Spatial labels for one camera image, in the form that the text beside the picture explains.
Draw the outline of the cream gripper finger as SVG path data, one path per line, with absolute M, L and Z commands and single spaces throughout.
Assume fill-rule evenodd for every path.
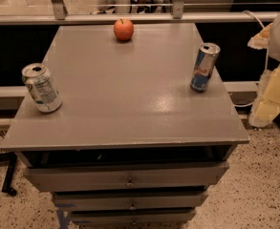
M 255 50 L 267 49 L 269 47 L 269 32 L 272 24 L 268 24 L 260 32 L 251 37 L 248 46 Z
M 280 64 L 261 75 L 257 97 L 251 107 L 248 122 L 253 127 L 264 128 L 280 114 Z

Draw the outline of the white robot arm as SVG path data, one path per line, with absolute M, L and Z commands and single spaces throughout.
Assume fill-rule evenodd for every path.
M 279 62 L 276 69 L 262 73 L 248 118 L 251 126 L 263 128 L 280 114 L 280 12 L 272 23 L 250 38 L 248 46 L 267 49 L 268 57 Z

